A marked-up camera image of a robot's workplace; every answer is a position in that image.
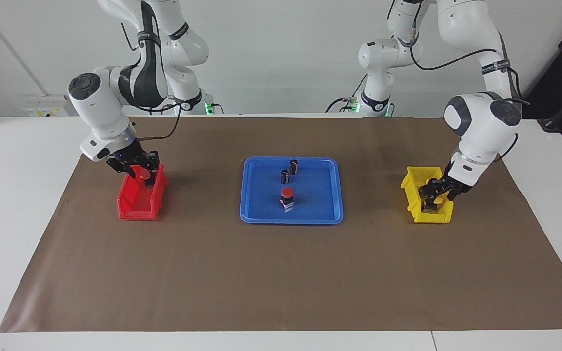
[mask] yellow bin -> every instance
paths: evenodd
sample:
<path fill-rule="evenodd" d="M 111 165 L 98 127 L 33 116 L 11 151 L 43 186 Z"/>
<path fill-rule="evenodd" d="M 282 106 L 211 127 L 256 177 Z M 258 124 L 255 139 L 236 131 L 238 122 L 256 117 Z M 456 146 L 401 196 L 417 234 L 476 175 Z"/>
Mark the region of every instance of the yellow bin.
<path fill-rule="evenodd" d="M 450 223 L 452 210 L 455 203 L 448 200 L 448 193 L 437 198 L 437 213 L 423 213 L 422 200 L 420 200 L 419 188 L 425 186 L 429 179 L 443 177 L 442 169 L 439 167 L 407 167 L 406 177 L 402 181 L 401 188 L 406 193 L 409 207 L 406 209 L 413 216 L 415 223 Z"/>

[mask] blue plastic tray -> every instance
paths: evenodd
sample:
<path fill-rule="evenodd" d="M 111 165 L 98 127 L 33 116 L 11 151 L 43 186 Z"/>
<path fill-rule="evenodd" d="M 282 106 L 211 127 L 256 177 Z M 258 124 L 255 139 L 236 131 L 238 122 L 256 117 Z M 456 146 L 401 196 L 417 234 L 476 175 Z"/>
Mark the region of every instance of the blue plastic tray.
<path fill-rule="evenodd" d="M 281 171 L 290 160 L 299 171 L 290 183 L 281 184 Z M 279 203 L 281 189 L 294 189 L 294 208 L 286 212 Z M 250 224 L 334 225 L 344 219 L 340 175 L 330 158 L 254 156 L 244 164 L 240 217 Z"/>

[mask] red cap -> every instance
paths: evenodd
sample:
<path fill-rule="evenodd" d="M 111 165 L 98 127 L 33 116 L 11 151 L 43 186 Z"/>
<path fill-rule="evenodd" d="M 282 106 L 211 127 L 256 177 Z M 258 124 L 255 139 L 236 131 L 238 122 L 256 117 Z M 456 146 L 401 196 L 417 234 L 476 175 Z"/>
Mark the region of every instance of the red cap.
<path fill-rule="evenodd" d="M 140 171 L 140 173 L 138 175 L 140 176 L 140 178 L 142 180 L 147 180 L 147 179 L 151 178 L 151 172 L 146 168 L 143 168 L 142 171 Z"/>
<path fill-rule="evenodd" d="M 294 189 L 292 189 L 291 187 L 284 187 L 283 190 L 281 190 L 281 196 L 283 196 L 284 198 L 293 197 Z"/>

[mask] white wall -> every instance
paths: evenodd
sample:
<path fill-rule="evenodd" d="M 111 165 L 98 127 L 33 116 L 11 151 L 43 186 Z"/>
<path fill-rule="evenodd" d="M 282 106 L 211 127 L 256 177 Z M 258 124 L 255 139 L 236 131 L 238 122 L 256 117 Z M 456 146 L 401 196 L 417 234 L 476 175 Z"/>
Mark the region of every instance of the white wall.
<path fill-rule="evenodd" d="M 526 91 L 562 39 L 562 0 L 488 2 Z M 216 102 L 228 113 L 290 113 L 323 111 L 352 93 L 363 76 L 357 49 L 389 37 L 390 3 L 181 0 L 181 8 L 209 43 L 209 61 L 194 69 Z M 426 66 L 461 54 L 441 42 L 436 17 L 432 6 L 421 31 Z M 138 55 L 95 0 L 0 0 L 0 34 L 0 116 L 21 115 L 24 95 L 64 94 L 79 73 L 131 64 Z M 483 89 L 473 58 L 431 73 L 415 67 L 392 73 L 397 115 L 439 117 L 451 96 Z"/>

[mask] brown leather surface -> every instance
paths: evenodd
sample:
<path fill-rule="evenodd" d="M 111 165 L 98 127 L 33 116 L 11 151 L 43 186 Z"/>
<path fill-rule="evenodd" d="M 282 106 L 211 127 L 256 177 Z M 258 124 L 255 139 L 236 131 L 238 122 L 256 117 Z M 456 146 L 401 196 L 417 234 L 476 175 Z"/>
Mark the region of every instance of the brown leather surface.
<path fill-rule="evenodd" d="M 183 118 L 145 144 L 169 179 L 158 222 L 119 220 L 123 174 L 81 157 L 0 332 L 562 329 L 562 264 L 504 164 L 450 224 L 413 224 L 406 166 L 458 140 L 441 119 Z M 242 222 L 250 156 L 334 158 L 344 221 Z"/>

